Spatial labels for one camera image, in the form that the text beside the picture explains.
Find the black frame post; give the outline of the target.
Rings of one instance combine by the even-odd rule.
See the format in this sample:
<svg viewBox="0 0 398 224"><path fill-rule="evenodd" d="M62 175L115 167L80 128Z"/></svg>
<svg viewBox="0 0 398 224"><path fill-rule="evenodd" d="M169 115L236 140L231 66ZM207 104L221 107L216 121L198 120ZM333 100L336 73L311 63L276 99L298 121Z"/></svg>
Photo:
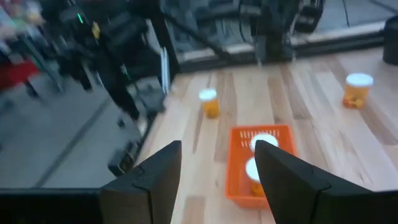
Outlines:
<svg viewBox="0 0 398 224"><path fill-rule="evenodd" d="M160 0L148 0L148 3L150 4L150 20L154 28L158 43L160 45L160 51L163 47L165 47L168 52L171 90L174 77L180 71L179 62L175 53L166 20L162 15Z"/></svg>

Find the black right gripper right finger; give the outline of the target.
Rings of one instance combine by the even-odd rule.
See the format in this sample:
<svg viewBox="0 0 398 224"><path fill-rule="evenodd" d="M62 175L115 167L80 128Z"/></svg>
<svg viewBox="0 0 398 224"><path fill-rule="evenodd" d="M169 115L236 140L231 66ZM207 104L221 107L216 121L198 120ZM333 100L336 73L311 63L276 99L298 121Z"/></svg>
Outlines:
<svg viewBox="0 0 398 224"><path fill-rule="evenodd" d="M254 157L276 224L372 223L372 191L266 141L256 143Z"/></svg>

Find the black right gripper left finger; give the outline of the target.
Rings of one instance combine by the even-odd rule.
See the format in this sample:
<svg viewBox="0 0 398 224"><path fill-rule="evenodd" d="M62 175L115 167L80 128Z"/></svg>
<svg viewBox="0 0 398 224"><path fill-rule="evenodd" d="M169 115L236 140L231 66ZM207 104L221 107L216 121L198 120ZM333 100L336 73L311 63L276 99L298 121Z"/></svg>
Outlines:
<svg viewBox="0 0 398 224"><path fill-rule="evenodd" d="M171 224L181 166L182 142L172 141L103 186L103 224Z"/></svg>

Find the red chair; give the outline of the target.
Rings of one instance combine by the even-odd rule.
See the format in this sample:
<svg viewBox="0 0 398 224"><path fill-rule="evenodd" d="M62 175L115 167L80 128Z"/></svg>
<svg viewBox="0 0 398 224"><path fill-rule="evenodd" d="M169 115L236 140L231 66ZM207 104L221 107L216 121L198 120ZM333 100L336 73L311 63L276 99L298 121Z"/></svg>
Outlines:
<svg viewBox="0 0 398 224"><path fill-rule="evenodd" d="M29 81L29 78L37 75L39 69L31 60L13 64L4 62L0 64L0 92L24 84L27 94L33 98L38 97L38 93Z"/></svg>

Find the white panel strip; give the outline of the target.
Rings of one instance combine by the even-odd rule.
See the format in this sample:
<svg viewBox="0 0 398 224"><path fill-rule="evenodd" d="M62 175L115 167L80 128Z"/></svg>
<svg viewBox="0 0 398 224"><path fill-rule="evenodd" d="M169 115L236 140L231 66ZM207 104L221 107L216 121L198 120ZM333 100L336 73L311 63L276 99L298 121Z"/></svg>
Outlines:
<svg viewBox="0 0 398 224"><path fill-rule="evenodd" d="M167 49L163 47L160 51L161 61L161 77L162 77L162 91L164 95L168 95L170 91L170 69L169 69L169 56Z"/></svg>

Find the black diagonal frame brace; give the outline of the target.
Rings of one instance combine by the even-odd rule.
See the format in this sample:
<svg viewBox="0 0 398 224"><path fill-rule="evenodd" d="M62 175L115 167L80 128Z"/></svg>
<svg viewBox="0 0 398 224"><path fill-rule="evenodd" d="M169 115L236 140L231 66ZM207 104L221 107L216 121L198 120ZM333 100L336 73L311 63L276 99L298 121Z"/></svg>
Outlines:
<svg viewBox="0 0 398 224"><path fill-rule="evenodd" d="M176 18L172 17L170 14L167 14L165 12L162 12L162 15L164 19L177 28L179 28L183 33L189 35L192 37L195 41L201 43L205 47L210 48L214 53L219 56L220 58L223 58L228 61L234 61L234 57L228 53L227 51L224 51L221 47L218 45L215 45L214 43L210 42L207 38L204 36L200 35L199 33L195 32L193 29L189 28L188 26L182 24Z"/></svg>

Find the black table frame rail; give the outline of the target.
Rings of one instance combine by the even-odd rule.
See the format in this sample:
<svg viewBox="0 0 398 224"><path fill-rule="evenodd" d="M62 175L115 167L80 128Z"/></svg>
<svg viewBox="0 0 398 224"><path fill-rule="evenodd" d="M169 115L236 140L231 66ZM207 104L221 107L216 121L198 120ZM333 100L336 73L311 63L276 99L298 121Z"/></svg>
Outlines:
<svg viewBox="0 0 398 224"><path fill-rule="evenodd" d="M384 44L384 31L379 30L368 34L358 34L351 37L341 37L335 40L325 40L318 43L299 45L293 48L297 58L312 57L382 47ZM181 62L180 71L190 73L204 70L214 70L238 65L255 64L257 62L253 52L243 52L235 55L236 61L227 61L221 58L210 58L198 62Z"/></svg>

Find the black plant pot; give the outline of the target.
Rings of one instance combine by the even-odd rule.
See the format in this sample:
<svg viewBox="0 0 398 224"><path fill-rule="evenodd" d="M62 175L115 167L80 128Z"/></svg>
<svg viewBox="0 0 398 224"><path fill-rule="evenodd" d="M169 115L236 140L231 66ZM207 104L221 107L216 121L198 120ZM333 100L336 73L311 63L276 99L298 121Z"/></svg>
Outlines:
<svg viewBox="0 0 398 224"><path fill-rule="evenodd" d="M389 18L384 26L382 59L389 65L398 66L398 15Z"/></svg>

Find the orange plastic basket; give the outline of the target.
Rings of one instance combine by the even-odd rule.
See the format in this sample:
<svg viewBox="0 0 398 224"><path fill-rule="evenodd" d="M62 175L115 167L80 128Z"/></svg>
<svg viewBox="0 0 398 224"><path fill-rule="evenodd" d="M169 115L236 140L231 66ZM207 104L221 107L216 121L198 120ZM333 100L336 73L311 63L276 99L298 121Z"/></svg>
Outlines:
<svg viewBox="0 0 398 224"><path fill-rule="evenodd" d="M273 135L281 149L294 156L297 155L293 131L286 124L232 127L229 132L224 194L227 199L241 208L269 208L265 197L256 197L252 194L250 180L245 172L246 161L254 155L250 148L251 139L262 133Z"/></svg>

